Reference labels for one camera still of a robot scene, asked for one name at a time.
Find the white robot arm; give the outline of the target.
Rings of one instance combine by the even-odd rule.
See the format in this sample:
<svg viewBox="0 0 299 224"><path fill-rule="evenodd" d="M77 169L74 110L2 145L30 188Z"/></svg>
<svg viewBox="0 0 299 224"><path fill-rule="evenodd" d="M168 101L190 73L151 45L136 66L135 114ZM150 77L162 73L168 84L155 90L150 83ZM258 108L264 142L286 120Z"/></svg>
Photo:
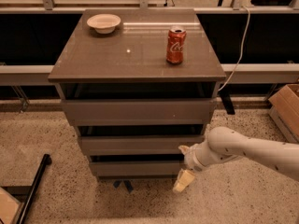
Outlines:
<svg viewBox="0 0 299 224"><path fill-rule="evenodd" d="M185 168L178 173L173 191L180 193L195 174L213 164L245 157L293 180L299 180L299 145L247 137L227 127L212 129L202 143L179 146Z"/></svg>

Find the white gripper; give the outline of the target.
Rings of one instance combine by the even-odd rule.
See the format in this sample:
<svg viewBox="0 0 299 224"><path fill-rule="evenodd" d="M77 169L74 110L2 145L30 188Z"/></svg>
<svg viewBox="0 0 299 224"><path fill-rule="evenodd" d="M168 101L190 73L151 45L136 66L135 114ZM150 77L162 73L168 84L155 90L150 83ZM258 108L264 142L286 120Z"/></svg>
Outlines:
<svg viewBox="0 0 299 224"><path fill-rule="evenodd" d="M195 172L201 172L207 168L208 148L206 143L194 144L191 147L179 146L178 149L184 155L184 162L188 169L181 169L178 172L177 180L174 184L173 191L181 193L195 179Z"/></svg>

